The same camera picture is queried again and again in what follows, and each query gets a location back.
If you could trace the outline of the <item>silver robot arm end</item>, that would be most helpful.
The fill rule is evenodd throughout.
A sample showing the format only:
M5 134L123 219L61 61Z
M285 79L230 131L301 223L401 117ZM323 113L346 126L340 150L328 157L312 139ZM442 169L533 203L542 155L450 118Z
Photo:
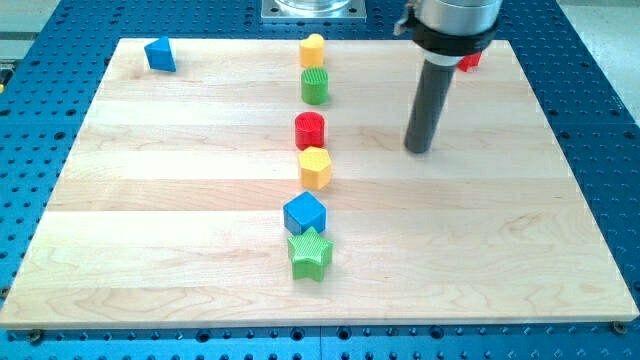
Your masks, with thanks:
M431 64L451 67L486 49L495 37L502 0L411 0L393 35L411 33Z

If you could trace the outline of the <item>red block behind arm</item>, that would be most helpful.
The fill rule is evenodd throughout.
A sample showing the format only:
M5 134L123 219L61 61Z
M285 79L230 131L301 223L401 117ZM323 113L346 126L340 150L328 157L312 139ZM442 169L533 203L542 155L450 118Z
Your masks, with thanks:
M481 52L466 55L458 62L457 68L463 72L470 72L479 66L481 57Z

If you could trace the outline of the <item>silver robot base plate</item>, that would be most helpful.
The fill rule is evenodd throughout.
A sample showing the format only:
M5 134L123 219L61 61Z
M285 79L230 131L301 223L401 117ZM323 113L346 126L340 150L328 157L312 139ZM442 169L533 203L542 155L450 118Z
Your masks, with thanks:
M261 18L293 19L366 19L365 0L262 0Z

